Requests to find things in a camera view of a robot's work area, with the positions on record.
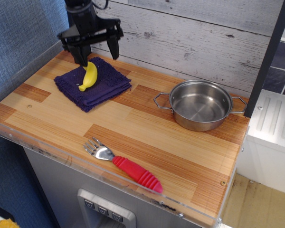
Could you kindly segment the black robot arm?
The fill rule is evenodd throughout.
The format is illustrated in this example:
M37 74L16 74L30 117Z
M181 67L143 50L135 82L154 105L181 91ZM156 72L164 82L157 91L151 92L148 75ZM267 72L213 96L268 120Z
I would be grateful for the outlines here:
M103 19L96 15L100 8L91 0L66 0L69 29L57 35L63 49L70 52L75 63L86 67L91 45L106 41L112 58L119 57L118 41L124 36L119 19Z

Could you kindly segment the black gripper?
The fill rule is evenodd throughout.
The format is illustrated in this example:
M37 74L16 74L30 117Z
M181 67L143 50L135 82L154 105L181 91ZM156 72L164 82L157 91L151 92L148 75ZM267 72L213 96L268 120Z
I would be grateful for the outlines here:
M106 41L113 59L119 57L118 41L123 37L119 19L97 16L93 6L66 6L69 29L58 34L64 50L70 51L75 63L87 66L90 44Z

